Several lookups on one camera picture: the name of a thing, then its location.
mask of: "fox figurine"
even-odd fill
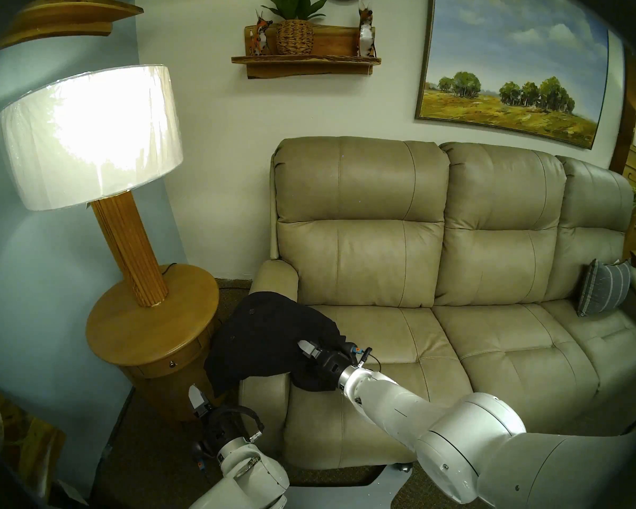
[[[273,23],[272,20],[266,21],[257,13],[257,25],[254,29],[249,30],[249,55],[261,56],[266,51],[266,29]]]
[[[361,0],[358,1],[358,12],[360,13],[360,36],[356,54],[358,56],[377,56],[374,49],[374,31],[372,30],[372,10],[364,5]]]

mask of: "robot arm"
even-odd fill
[[[343,352],[308,341],[299,346],[364,419],[413,451],[433,482],[460,504],[480,497],[497,508],[590,507],[636,447],[636,430],[605,438],[527,433],[511,407],[481,392],[445,409],[363,368],[370,349],[354,365]],[[191,509],[282,509],[285,470],[253,444],[260,432],[248,439],[224,415],[241,408],[214,409],[195,386],[189,397],[224,474]],[[256,416],[247,411],[241,413]]]
[[[510,406],[481,392],[443,409],[362,368],[365,358],[353,366],[311,343],[300,347],[324,373],[338,375],[336,388],[356,410],[413,451],[461,504],[480,497],[497,508],[589,507],[636,447],[636,430],[615,437],[527,433]]]

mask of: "floating shelf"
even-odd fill
[[[115,0],[37,0],[26,5],[0,40],[0,49],[55,36],[108,36],[112,22],[144,12]]]
[[[233,63],[248,66],[248,78],[279,78],[296,75],[369,75],[381,58],[367,56],[233,56]]]
[[[254,25],[243,31],[245,47],[249,46],[250,33]],[[277,25],[266,30],[266,41],[270,54],[263,56],[233,56],[231,62],[244,64],[248,78],[279,78],[296,75],[370,75],[381,58],[356,56],[359,29],[356,27],[313,26],[313,54],[278,54],[276,45]]]

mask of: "blue wall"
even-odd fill
[[[114,23],[109,37],[8,47],[0,51],[0,110],[52,81],[138,63],[134,18]],[[134,196],[158,262],[186,262],[163,181]],[[0,389],[65,431],[58,477],[83,493],[130,390],[85,340],[90,309],[120,279],[91,208],[26,210],[0,151]]]

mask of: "landscape painting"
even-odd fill
[[[608,31],[569,0],[431,0],[417,118],[591,149]]]

